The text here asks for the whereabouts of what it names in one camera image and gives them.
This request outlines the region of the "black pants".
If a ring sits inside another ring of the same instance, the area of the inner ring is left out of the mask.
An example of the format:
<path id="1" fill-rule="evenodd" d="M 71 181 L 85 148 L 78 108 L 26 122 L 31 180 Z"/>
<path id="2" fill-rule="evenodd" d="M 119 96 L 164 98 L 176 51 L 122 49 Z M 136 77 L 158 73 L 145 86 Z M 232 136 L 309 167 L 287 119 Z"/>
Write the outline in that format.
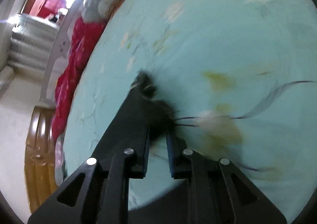
<path id="1" fill-rule="evenodd" d="M 174 123 L 174 110 L 165 101 L 154 100 L 155 91 L 150 74 L 140 71 L 92 157 L 101 161 L 127 148 L 134 148 L 149 128 L 154 131 L 150 138 L 152 142 Z"/>

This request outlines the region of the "white headboard panel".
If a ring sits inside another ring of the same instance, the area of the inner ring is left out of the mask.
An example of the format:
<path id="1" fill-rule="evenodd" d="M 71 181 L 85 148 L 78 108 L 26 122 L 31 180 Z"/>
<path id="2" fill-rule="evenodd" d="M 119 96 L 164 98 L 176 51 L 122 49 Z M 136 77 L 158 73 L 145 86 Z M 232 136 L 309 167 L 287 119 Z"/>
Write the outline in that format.
<path id="1" fill-rule="evenodd" d="M 83 6 L 84 0 L 75 0 L 72 6 L 69 8 L 66 16 L 61 22 L 60 28 L 55 36 L 50 55 L 48 57 L 47 65 L 44 72 L 44 77 L 42 80 L 41 92 L 40 92 L 40 102 L 49 105 L 50 107 L 55 107 L 54 98 L 50 98 L 47 94 L 49 81 L 51 79 L 51 74 L 55 62 L 61 57 L 67 57 L 68 51 L 70 49 L 71 39 L 68 37 L 67 31 L 76 18 L 79 9 Z"/>

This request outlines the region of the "light blue floral bedsheet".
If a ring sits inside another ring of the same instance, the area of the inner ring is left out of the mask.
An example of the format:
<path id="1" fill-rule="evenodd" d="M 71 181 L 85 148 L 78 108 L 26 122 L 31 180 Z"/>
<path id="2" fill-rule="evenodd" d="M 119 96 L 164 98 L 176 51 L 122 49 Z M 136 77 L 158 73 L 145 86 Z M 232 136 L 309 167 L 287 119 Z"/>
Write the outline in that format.
<path id="1" fill-rule="evenodd" d="M 316 189 L 312 0 L 124 0 L 77 87 L 67 175 L 92 154 L 140 70 L 188 147 L 228 157 L 288 223 L 297 218 Z"/>

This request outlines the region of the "red blanket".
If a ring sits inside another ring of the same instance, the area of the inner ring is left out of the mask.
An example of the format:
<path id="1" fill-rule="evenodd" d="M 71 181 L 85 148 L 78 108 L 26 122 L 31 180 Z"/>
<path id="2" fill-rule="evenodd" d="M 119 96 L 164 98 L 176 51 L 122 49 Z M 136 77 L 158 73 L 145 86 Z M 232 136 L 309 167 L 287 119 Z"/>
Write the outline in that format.
<path id="1" fill-rule="evenodd" d="M 107 21 L 85 23 L 79 17 L 74 25 L 68 65 L 55 87 L 55 115 L 52 119 L 52 138 L 56 140 L 65 130 L 73 96 L 81 75 L 98 43 Z"/>

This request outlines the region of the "white radiator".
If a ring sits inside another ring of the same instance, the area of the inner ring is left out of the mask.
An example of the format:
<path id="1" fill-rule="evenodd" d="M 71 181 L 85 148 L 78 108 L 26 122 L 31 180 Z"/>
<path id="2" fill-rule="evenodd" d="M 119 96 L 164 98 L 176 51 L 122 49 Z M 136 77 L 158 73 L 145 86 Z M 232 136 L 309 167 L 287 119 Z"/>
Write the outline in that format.
<path id="1" fill-rule="evenodd" d="M 44 72 L 59 30 L 58 25 L 26 14 L 17 14 L 9 20 L 14 26 L 7 64 L 15 69 Z"/>

